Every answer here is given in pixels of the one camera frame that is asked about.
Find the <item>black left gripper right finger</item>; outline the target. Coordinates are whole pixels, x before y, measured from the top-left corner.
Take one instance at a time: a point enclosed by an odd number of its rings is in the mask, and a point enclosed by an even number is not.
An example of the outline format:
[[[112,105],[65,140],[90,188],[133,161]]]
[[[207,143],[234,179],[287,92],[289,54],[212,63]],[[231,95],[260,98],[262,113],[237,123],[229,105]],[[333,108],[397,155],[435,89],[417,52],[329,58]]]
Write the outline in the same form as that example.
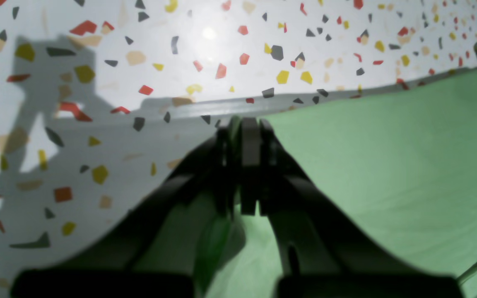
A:
[[[241,121],[241,203],[269,219],[285,275],[420,275],[312,183],[265,119]]]

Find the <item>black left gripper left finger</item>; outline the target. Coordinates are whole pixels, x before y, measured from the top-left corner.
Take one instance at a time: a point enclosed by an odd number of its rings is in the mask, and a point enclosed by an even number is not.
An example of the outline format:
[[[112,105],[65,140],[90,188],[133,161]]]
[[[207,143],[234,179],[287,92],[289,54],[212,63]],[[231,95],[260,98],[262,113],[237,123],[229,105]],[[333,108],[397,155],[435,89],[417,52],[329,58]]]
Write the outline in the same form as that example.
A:
[[[193,274],[219,266],[233,226],[241,119],[223,120],[107,235],[56,268]]]

